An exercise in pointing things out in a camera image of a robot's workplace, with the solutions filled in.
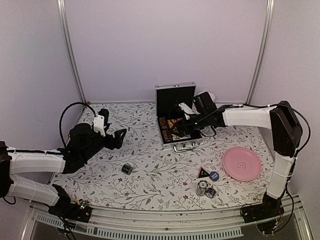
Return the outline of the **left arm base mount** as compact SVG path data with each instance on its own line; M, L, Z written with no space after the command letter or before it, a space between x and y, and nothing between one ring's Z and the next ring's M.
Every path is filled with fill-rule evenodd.
M49 206L48 213L62 219L88 223L93 209L84 203L72 203L68 201L58 201L55 206Z

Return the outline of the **floral table mat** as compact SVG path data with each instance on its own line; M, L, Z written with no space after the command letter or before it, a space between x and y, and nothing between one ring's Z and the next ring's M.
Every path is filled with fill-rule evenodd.
M163 148L154 103L95 104L93 111L109 110L109 132L126 129L120 149L102 149L88 164L72 174L55 174L52 183L62 186L72 200L87 200L93 206L127 210L188 211L229 208L262 201L274 160L260 131L253 127L205 131L195 150L177 153ZM241 182L223 168L224 153L232 147L252 150L261 160L258 178ZM132 173L122 172L129 164ZM217 172L218 181L198 178L200 167ZM210 199L196 194L199 181L216 190Z

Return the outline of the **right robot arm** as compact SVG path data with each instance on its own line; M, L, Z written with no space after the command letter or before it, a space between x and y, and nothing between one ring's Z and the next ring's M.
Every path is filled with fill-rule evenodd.
M274 167L262 204L258 208L262 218L269 218L278 210L283 195L287 193L298 154L306 146L300 144L303 127L298 120L304 120L305 117L285 100L263 106L226 104L218 107L209 93L204 92L193 97L192 104L195 110L184 102L174 106L183 114L174 126L185 135L205 127L249 126L271 130Z

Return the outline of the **white bowl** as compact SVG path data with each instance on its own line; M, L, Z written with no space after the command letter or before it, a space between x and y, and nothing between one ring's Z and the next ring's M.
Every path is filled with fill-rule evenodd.
M209 94L211 100L214 102L215 99L216 99L216 96L215 96L213 93L211 93L211 92L207 92L207 93Z

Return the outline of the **aluminium poker case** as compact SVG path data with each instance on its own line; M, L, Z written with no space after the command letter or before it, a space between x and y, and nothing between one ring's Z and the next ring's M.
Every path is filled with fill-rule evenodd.
M203 141L200 137L179 137L170 130L172 141L164 142L160 121L164 117L170 119L185 119L184 113L178 104L186 103L191 109L193 108L193 97L195 95L196 83L185 82L176 84L158 84L155 86L155 103L156 103L156 120L163 148L172 149L176 153L188 152L194 150Z

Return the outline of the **pink plate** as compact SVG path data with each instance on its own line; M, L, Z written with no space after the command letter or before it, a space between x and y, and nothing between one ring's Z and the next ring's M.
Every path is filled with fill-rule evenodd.
M240 182L249 182L258 178L262 171L260 158L245 147L232 147L222 158L225 172Z

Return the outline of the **black chip stack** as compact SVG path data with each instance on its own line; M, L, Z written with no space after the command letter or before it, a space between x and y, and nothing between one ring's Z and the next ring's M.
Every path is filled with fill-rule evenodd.
M133 171L133 167L129 164L124 164L121 168L121 172L126 175L130 175L132 171Z

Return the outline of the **purple chip stack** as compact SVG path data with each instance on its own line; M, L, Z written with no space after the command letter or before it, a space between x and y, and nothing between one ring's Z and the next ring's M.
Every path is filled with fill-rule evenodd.
M205 192L204 195L210 199L213 199L216 195L216 190L213 187L208 187Z

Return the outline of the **grey chip stack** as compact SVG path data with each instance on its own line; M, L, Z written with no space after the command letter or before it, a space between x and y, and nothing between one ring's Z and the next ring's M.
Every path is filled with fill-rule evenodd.
M196 195L199 197L204 196L207 188L208 188L208 183L205 180L199 181L195 191Z

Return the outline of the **playing card deck red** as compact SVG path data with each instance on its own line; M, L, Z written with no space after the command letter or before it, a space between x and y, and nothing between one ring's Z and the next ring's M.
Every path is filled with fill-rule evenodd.
M180 120L182 120L182 118L168 119L167 124L168 124L169 129L171 131L177 130L176 123L179 122Z

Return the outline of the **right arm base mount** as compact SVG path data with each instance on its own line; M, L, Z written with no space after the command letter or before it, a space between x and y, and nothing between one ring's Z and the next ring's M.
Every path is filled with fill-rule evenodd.
M239 213L243 217L245 223L252 223L277 216L280 217L285 213L285 210L282 206L282 202L276 200L259 204L247 203L240 208Z

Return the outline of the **orange chip row left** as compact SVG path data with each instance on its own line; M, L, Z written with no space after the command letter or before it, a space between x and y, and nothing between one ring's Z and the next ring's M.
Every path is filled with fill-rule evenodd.
M171 142L173 139L172 139L172 135L171 135L171 131L170 131L167 119L165 117L161 117L159 119L159 125L160 125L160 130L163 136L163 141L165 143Z

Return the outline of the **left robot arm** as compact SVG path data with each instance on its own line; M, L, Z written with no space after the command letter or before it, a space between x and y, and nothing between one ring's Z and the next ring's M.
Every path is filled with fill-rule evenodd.
M120 149L127 130L108 134L109 111L102 108L94 112L91 124L78 123L69 131L69 141L54 150L30 150L9 147L0 143L0 197L22 198L39 202L55 209L63 216L74 213L74 205L66 191L59 185L42 184L20 176L21 173L72 174L87 165L103 148Z

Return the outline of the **triangular all-in button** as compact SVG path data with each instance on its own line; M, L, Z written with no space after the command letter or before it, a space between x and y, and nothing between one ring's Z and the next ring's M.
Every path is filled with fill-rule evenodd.
M209 176L210 174L203 167L200 167L197 178L201 179L201 178L207 178Z

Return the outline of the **blue small blind button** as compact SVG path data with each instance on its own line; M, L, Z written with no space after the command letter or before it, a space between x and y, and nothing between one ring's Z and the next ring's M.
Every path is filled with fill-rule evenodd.
M212 171L209 175L209 178L213 181L213 182L217 182L220 178L220 175L218 172L216 171Z

